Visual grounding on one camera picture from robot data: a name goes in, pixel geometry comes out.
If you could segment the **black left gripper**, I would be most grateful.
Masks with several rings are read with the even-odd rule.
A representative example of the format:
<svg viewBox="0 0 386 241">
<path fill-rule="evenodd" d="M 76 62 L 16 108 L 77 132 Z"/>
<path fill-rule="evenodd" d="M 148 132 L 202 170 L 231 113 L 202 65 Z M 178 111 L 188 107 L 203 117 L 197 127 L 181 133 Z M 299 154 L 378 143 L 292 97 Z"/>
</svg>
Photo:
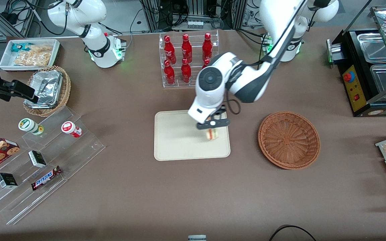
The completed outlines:
<svg viewBox="0 0 386 241">
<path fill-rule="evenodd" d="M 211 114 L 208 119 L 204 123 L 197 123 L 196 128 L 198 130 L 205 130 L 205 133 L 208 135 L 210 133 L 210 129 L 216 128 L 216 133 L 219 133 L 221 128 L 227 127 L 231 124 L 230 119 L 223 118 L 221 115 L 225 114 L 227 111 L 225 106 L 221 106 L 219 110 L 215 113 Z"/>
</svg>

